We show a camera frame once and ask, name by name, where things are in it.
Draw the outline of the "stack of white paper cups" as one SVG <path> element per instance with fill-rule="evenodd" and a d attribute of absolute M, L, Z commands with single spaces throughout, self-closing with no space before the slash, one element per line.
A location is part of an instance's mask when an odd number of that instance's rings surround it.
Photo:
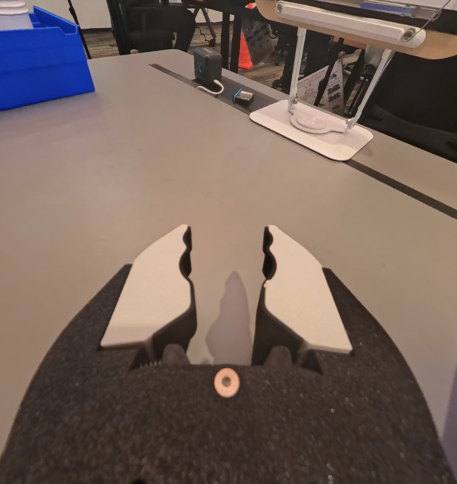
<path fill-rule="evenodd" d="M 9 10 L 2 8 L 0 1 L 0 31 L 14 31 L 21 29 L 33 29 L 29 10 Z"/>

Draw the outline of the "orange traffic cone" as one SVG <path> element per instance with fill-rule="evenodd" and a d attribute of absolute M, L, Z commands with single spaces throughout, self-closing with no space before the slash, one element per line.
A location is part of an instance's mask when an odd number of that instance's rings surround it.
<path fill-rule="evenodd" d="M 253 68 L 250 52 L 243 33 L 240 34 L 238 68 L 247 71 Z"/>

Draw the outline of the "dark printed sheet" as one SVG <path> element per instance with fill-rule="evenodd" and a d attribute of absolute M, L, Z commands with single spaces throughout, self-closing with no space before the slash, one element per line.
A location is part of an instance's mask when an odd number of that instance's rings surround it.
<path fill-rule="evenodd" d="M 275 51 L 277 37 L 268 23 L 244 17 L 242 36 L 250 59 L 250 67 L 244 67 L 244 69 L 252 69 Z"/>

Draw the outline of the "black device with green display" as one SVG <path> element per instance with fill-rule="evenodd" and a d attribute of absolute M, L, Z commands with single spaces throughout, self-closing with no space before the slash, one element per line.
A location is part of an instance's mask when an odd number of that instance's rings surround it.
<path fill-rule="evenodd" d="M 212 84 L 222 79 L 222 56 L 209 47 L 197 47 L 193 51 L 194 73 L 197 81 Z"/>

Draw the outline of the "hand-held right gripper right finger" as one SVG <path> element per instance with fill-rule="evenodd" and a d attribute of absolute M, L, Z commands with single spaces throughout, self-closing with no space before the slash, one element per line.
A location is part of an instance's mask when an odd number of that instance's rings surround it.
<path fill-rule="evenodd" d="M 322 264 L 277 226 L 264 228 L 264 282 L 256 310 L 252 355 L 276 346 L 292 356 L 303 350 L 353 350 Z"/>

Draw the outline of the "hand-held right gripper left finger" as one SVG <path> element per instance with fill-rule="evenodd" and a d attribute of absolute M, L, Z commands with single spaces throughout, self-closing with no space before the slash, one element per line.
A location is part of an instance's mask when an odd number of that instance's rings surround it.
<path fill-rule="evenodd" d="M 188 348 L 197 329 L 190 280 L 191 227 L 179 225 L 144 249 L 133 261 L 102 348 Z"/>

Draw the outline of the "white board stand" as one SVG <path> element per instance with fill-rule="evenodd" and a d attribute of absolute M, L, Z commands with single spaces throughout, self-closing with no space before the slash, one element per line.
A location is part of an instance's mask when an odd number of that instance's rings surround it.
<path fill-rule="evenodd" d="M 306 30 L 298 28 L 289 99 L 256 110 L 250 114 L 249 118 L 252 122 L 330 160 L 348 161 L 373 138 L 370 131 L 356 127 L 356 123 L 373 89 L 393 57 L 394 51 L 384 50 L 381 62 L 356 114 L 352 118 L 346 119 L 319 108 L 320 98 L 327 86 L 327 79 L 332 72 L 334 60 L 329 63 L 326 76 L 317 93 L 315 105 L 307 105 L 298 100 L 297 82 L 305 35 Z"/>

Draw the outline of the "blue plastic bin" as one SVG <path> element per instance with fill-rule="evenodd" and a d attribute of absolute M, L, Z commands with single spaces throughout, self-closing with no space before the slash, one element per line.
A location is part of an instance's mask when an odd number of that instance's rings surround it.
<path fill-rule="evenodd" d="M 0 111 L 95 91 L 75 23 L 43 8 L 33 29 L 0 31 Z"/>

